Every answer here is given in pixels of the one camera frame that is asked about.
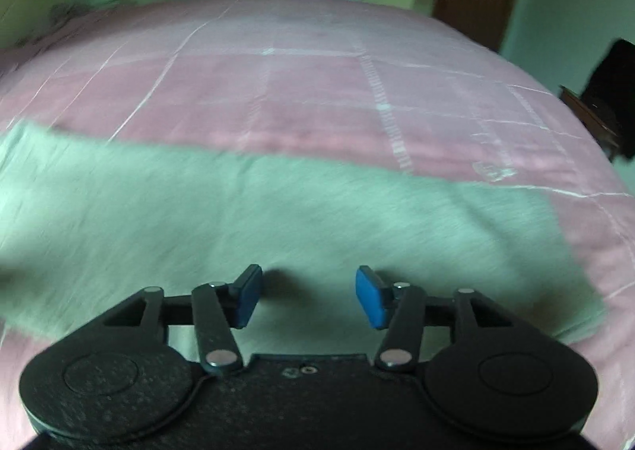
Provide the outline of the pink checked bed sheet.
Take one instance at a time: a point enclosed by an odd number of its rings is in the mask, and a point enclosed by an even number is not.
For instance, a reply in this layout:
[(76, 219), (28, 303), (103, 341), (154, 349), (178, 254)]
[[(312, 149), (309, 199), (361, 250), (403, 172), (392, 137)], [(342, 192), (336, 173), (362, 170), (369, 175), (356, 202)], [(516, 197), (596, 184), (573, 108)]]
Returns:
[(634, 441), (634, 199), (570, 110), (438, 21), (337, 0), (121, 6), (1, 60), (1, 125), (285, 152), (545, 190), (609, 313), (588, 435)]

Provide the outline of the dark chair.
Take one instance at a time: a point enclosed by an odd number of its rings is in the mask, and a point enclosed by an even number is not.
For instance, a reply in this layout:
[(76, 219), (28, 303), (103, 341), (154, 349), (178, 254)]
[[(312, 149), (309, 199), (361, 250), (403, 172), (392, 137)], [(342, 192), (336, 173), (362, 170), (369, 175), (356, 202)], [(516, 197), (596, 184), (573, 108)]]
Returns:
[(634, 160), (634, 44), (616, 38), (580, 94), (562, 86), (560, 100), (613, 161)]

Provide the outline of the grey crumpled cloth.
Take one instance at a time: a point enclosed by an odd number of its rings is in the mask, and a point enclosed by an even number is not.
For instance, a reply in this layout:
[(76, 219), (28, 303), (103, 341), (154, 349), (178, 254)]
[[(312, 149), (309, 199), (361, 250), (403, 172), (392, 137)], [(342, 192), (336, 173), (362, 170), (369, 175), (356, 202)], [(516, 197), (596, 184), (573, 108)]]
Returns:
[(84, 3), (59, 3), (50, 7), (43, 20), (31, 30), (30, 39), (40, 39), (43, 36), (55, 32), (66, 25), (70, 20), (86, 15), (90, 7)]

